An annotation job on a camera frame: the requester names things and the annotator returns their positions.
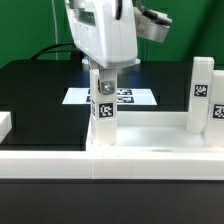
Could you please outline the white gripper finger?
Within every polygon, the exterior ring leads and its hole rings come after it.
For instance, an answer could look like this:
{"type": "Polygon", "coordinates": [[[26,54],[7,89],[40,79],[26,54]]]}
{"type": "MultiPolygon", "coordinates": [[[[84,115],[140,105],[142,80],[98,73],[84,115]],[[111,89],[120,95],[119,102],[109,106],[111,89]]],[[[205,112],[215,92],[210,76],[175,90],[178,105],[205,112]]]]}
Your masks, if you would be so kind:
{"type": "Polygon", "coordinates": [[[117,88],[117,70],[99,68],[98,90],[103,95],[114,94],[117,88]]]}
{"type": "Polygon", "coordinates": [[[97,69],[99,69],[99,64],[96,61],[94,61],[93,59],[89,59],[89,68],[91,70],[97,70],[97,69]]]}

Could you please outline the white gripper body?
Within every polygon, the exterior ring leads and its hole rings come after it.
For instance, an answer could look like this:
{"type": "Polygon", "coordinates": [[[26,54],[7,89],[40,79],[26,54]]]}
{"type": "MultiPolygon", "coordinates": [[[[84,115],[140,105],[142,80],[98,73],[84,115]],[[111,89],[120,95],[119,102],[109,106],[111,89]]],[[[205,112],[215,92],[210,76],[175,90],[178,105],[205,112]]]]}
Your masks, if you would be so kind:
{"type": "Polygon", "coordinates": [[[137,57],[132,0],[64,0],[74,44],[106,69],[137,57]]]}

